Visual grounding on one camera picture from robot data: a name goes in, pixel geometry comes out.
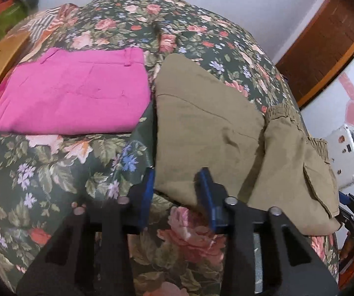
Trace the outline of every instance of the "floral fabric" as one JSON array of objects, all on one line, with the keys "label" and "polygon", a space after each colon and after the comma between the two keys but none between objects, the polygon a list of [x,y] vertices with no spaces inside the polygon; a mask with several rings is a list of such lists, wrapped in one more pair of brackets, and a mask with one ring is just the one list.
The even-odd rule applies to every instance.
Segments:
[{"label": "floral fabric", "polygon": [[[164,58],[177,52],[236,88],[262,113],[270,105],[295,103],[249,32],[183,0],[94,0],[72,10],[23,61],[33,61],[51,47],[127,46],[144,50],[152,88]],[[156,131],[148,115],[132,135],[71,139],[0,134],[0,276],[8,286],[16,287],[79,193],[116,197],[141,181],[153,164]],[[307,239],[336,278],[335,235]],[[198,213],[155,194],[148,228],[128,242],[137,295],[219,294],[227,240],[211,233]],[[255,256],[260,269],[260,249]],[[256,278],[260,291],[260,273]]]}]

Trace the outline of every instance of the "bed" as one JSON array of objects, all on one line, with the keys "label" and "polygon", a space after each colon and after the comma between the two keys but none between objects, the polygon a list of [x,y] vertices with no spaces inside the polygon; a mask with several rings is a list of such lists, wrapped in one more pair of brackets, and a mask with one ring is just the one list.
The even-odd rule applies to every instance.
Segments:
[{"label": "bed", "polygon": [[[145,52],[145,66],[152,89],[164,58],[170,53],[181,53],[228,86],[236,88],[262,113],[267,107],[282,102],[297,107],[282,76],[249,32],[184,0],[94,0],[81,8],[65,4],[30,17],[10,34],[24,29],[31,31],[32,43],[23,55],[22,63],[36,60],[51,47],[73,52],[138,46]],[[0,94],[7,83],[8,78],[5,78],[0,85]],[[145,168],[154,162],[152,111],[145,112],[131,134],[75,138],[50,135],[42,141],[30,136],[0,135],[0,162],[5,166],[5,170],[0,169],[0,277],[11,290],[15,290],[40,246],[70,212],[70,205],[79,194],[69,183],[72,175],[78,172],[74,170],[74,163],[70,166],[65,163],[59,170],[64,181],[53,183],[62,190],[50,189],[42,201],[34,201],[32,196],[28,198],[28,192],[19,180],[17,166],[24,165],[27,159],[38,163],[32,173],[40,176],[41,169],[41,177],[36,183],[33,176],[31,181],[34,183],[29,182],[28,186],[33,185],[34,191],[44,191],[41,188],[49,183],[44,166],[63,160],[62,148],[73,146],[82,153],[80,168],[86,163],[99,166],[98,169],[92,168],[88,176],[80,177],[76,188],[81,186],[95,199],[104,199],[105,185],[115,186],[120,195],[126,194],[130,185],[140,182]],[[85,151],[88,146],[93,152]],[[51,156],[44,147],[53,150]],[[129,161],[122,160],[126,156],[130,157]],[[38,207],[28,209],[28,204],[35,203]],[[203,225],[200,215],[165,196],[154,195],[148,228],[140,236],[129,237],[137,295],[148,296],[152,292],[154,295],[177,295],[177,292],[184,295],[219,294],[225,238],[214,237],[209,242],[211,246],[197,244],[206,238],[206,234],[198,230]],[[182,244],[176,238],[176,230],[193,235],[191,243]],[[307,240],[337,279],[335,235],[309,237]],[[260,268],[259,254],[256,255],[256,267]],[[256,290],[261,291],[260,275],[257,275]]]}]

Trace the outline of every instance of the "floral bedspread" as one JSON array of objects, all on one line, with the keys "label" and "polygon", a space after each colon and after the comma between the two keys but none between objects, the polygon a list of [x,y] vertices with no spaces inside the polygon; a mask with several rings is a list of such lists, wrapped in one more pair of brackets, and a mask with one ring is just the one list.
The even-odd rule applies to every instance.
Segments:
[{"label": "floral bedspread", "polygon": [[[127,46],[145,51],[152,88],[164,58],[178,52],[236,88],[263,113],[277,103],[295,103],[249,32],[183,0],[94,0],[59,19],[23,61],[33,61],[51,47]],[[140,182],[145,168],[154,164],[154,126],[149,108],[132,134],[0,134],[0,277],[12,290],[71,211],[71,203],[125,195]],[[337,278],[335,235],[307,239]],[[148,228],[128,241],[137,295],[219,294],[227,240],[211,233],[198,213],[155,194]],[[260,255],[256,265],[260,267]],[[260,291],[260,273],[256,277]]]}]

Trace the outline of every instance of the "green object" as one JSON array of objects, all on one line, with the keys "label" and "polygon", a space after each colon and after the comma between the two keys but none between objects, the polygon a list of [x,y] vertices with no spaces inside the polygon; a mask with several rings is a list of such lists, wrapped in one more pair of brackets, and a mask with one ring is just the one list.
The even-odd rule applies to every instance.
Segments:
[{"label": "green object", "polygon": [[14,27],[14,25],[27,16],[28,12],[25,6],[20,2],[16,2],[8,9],[4,10],[0,14],[0,40],[3,39],[6,33]]}]

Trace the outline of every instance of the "purple flower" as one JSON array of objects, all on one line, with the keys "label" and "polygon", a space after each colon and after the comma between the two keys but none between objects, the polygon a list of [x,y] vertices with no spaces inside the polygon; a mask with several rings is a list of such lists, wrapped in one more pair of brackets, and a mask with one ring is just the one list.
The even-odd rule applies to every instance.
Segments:
[{"label": "purple flower", "polygon": [[130,172],[133,172],[136,170],[135,164],[137,164],[137,159],[133,155],[125,156],[122,158],[122,170],[127,171],[129,169]]}]

